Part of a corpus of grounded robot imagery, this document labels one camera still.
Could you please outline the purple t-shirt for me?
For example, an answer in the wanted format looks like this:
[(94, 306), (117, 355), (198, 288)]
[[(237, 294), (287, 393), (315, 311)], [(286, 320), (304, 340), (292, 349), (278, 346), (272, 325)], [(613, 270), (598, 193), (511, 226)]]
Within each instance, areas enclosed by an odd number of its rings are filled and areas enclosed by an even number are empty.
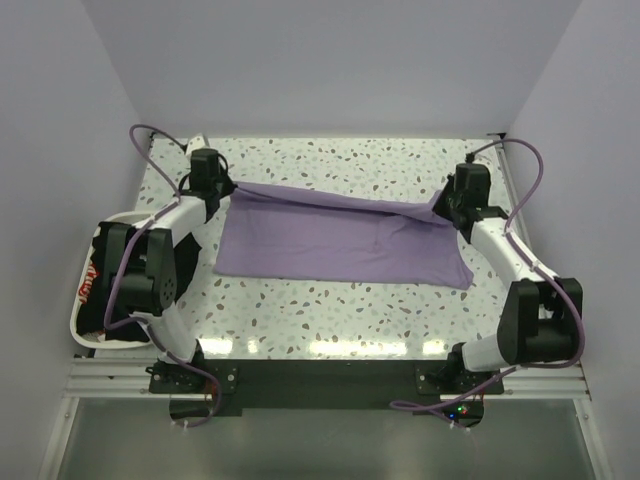
[(468, 289), (473, 273), (434, 203), (369, 200), (243, 182), (231, 196), (217, 273)]

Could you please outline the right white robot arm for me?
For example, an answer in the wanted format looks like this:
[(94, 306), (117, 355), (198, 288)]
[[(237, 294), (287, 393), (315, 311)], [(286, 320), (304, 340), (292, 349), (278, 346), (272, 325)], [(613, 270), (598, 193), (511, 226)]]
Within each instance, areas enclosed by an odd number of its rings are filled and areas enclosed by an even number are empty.
[(433, 208), (486, 258), (507, 290), (496, 333), (454, 345), (443, 368), (430, 375), (439, 389), (469, 380), (485, 387), (519, 367), (566, 368), (584, 351), (580, 283), (539, 261), (513, 232), (507, 213), (490, 205), (490, 189), (486, 166), (461, 163)]

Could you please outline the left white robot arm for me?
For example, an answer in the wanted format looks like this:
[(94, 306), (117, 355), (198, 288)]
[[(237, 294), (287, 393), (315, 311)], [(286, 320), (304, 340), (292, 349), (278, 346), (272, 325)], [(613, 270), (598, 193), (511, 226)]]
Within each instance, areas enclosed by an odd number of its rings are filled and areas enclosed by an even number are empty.
[(206, 371), (200, 343), (177, 305), (188, 283), (179, 276), (176, 252), (186, 251), (187, 269), (193, 271), (200, 251), (193, 232), (214, 217), (236, 185), (217, 150), (200, 146), (185, 152), (190, 170), (170, 203), (134, 223), (99, 225), (103, 326), (107, 334), (140, 334), (156, 347), (159, 357), (151, 373), (159, 383), (209, 387), (218, 394), (219, 381)]

